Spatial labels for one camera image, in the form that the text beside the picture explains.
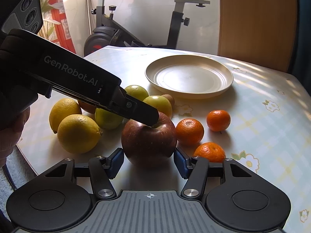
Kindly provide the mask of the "person left hand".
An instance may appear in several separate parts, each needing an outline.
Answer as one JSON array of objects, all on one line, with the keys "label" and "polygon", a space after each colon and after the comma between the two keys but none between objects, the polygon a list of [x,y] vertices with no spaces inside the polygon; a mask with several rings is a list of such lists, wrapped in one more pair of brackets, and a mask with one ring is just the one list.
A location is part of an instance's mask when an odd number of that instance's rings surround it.
[{"label": "person left hand", "polygon": [[30,116],[30,108],[27,108],[9,128],[1,130],[1,167],[6,164],[7,157],[12,153],[17,142],[21,138],[25,123]]}]

